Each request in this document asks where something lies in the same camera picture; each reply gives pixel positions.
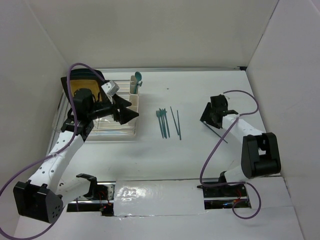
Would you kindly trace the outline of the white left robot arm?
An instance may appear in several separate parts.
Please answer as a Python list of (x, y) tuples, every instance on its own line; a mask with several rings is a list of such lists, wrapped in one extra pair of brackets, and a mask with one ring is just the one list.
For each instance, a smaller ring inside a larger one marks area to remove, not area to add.
[(75, 153), (82, 147), (94, 127), (94, 120), (112, 115), (121, 125), (137, 118), (139, 113), (131, 110), (131, 102), (113, 96), (96, 101), (92, 91), (80, 88), (69, 100), (74, 105), (75, 115), (63, 123), (58, 140), (39, 169), (26, 181), (17, 182), (13, 195), (18, 214), (49, 224), (61, 215), (63, 208), (78, 197), (92, 200), (97, 197), (99, 187), (95, 176), (80, 173), (68, 182), (61, 177)]

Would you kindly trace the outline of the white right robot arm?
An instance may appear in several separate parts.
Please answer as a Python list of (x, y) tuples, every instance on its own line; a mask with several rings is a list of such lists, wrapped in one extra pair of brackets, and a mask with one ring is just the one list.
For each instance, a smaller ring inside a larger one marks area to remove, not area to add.
[[(213, 148), (200, 172), (200, 183), (203, 187), (218, 188), (223, 196), (230, 196), (236, 185), (245, 184), (248, 180), (278, 174), (281, 171), (281, 159), (278, 140), (274, 133), (256, 129), (241, 117), (252, 112), (239, 114), (229, 110), (225, 95), (212, 96), (207, 103), (200, 121), (225, 132)], [(218, 182), (208, 184), (203, 182), (203, 174), (211, 157), (221, 142), (232, 134), (242, 145), (240, 164), (233, 169), (223, 171)]]

